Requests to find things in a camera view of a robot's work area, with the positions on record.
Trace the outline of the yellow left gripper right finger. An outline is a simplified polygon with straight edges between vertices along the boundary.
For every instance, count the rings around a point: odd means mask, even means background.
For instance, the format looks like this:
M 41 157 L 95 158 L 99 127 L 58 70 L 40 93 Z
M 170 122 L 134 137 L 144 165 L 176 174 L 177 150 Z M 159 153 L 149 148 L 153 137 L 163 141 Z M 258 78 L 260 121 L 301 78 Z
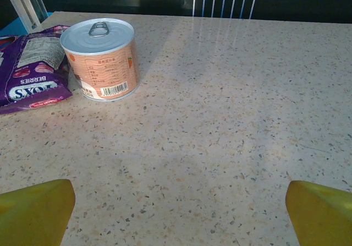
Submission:
M 291 181 L 285 205 L 300 246 L 352 246 L 352 193 Z

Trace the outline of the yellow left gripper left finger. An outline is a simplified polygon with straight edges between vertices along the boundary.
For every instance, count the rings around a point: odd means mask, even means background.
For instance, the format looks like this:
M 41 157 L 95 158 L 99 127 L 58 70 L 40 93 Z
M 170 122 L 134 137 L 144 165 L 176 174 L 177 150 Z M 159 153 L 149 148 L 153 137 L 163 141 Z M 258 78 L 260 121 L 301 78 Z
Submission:
M 74 206 L 68 179 L 0 194 L 0 246 L 61 246 Z

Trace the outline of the purple berries candy bag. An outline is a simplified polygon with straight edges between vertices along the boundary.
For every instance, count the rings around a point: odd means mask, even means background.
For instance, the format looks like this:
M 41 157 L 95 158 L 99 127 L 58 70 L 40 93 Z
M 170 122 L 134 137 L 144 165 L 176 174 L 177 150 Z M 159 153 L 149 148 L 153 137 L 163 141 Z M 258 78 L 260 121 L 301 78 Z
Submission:
M 60 44 L 67 26 L 0 37 L 0 114 L 53 105 L 72 96 Z

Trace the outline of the aluminium frame post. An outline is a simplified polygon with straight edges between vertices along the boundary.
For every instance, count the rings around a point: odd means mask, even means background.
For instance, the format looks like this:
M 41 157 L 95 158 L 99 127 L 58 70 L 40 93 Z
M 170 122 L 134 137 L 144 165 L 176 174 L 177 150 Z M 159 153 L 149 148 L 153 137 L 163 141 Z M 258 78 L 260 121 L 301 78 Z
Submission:
M 43 0 L 10 1 L 29 34 L 43 30 L 42 22 L 49 17 Z

